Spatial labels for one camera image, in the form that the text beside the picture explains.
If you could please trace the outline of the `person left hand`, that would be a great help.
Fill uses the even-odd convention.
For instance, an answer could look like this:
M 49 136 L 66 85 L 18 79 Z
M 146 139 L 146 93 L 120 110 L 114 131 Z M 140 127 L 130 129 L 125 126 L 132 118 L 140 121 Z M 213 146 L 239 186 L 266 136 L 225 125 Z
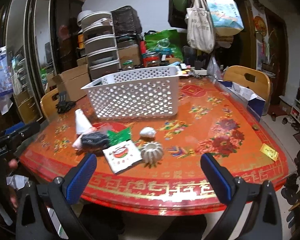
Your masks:
M 17 167 L 18 167 L 18 163 L 15 159 L 11 159 L 8 162 L 8 172 L 9 173 L 14 171 Z M 14 211 L 17 211 L 17 209 L 18 209 L 18 198 L 17 198 L 16 192 L 10 186 L 9 186 L 9 192 L 10 192 L 10 203 L 12 204 Z

